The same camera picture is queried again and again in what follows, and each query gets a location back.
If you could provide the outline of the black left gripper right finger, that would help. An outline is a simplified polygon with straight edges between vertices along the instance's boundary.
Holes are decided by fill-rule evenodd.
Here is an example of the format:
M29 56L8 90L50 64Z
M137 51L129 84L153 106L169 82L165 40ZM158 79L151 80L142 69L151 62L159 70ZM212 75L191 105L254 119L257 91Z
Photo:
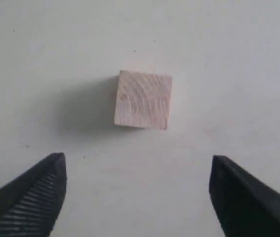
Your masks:
M280 237L280 193L226 156L213 156L209 194L225 236Z

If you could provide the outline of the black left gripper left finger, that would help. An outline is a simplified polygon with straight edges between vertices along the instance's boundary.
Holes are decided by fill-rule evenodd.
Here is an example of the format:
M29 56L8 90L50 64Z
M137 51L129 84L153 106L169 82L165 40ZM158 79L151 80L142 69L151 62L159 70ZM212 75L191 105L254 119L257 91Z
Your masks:
M64 203L64 153L51 153L0 188L0 237L50 236Z

